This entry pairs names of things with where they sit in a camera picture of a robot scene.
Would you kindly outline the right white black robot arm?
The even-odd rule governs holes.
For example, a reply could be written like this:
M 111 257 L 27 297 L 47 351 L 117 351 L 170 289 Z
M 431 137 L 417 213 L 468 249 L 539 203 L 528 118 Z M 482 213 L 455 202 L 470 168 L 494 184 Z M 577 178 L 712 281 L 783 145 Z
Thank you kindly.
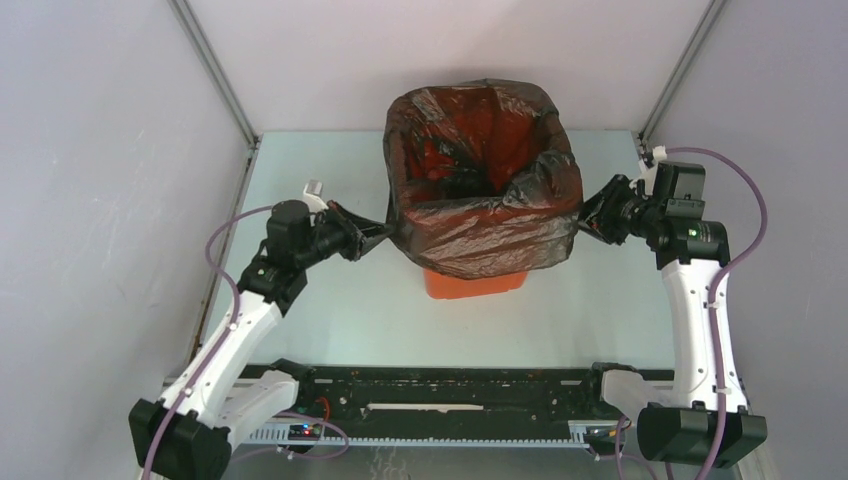
M 634 367 L 596 362 L 581 402 L 593 417 L 631 420 L 649 461 L 727 469 L 768 427 L 735 367 L 726 308 L 735 259 L 726 227 L 703 217 L 705 179 L 698 164 L 660 162 L 635 180 L 614 176 L 585 202 L 582 231 L 609 245 L 638 237 L 654 253 L 671 306 L 674 377 L 662 390 Z

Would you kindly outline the orange plastic trash bin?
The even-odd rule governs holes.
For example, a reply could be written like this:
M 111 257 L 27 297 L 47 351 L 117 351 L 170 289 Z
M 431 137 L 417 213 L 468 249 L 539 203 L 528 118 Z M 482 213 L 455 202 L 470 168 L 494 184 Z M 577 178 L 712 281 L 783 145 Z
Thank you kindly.
M 430 270 L 423 271 L 427 294 L 433 299 L 455 300 L 509 292 L 525 283 L 528 273 L 466 280 L 442 275 Z

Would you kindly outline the black plastic trash bag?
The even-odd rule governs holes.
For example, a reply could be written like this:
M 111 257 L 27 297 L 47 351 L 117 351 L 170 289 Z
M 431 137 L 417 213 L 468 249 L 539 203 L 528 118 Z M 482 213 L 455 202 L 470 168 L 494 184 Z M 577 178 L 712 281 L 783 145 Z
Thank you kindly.
M 584 192 L 540 86 L 480 79 L 397 97 L 383 135 L 386 220 L 416 265 L 463 280 L 567 261 Z

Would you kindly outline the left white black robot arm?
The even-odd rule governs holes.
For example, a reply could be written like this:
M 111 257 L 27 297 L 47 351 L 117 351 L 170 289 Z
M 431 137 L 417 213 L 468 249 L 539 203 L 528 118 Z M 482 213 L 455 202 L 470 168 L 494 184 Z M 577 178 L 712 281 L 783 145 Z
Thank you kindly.
M 272 417 L 311 412 L 315 388 L 286 371 L 267 371 L 243 393 L 230 392 L 305 289 L 308 269 L 334 255 L 357 261 L 392 232 L 335 201 L 286 200 L 261 210 L 266 236 L 239 279 L 214 268 L 232 302 L 210 340 L 157 400 L 140 399 L 130 411 L 143 479 L 219 479 L 233 452 Z

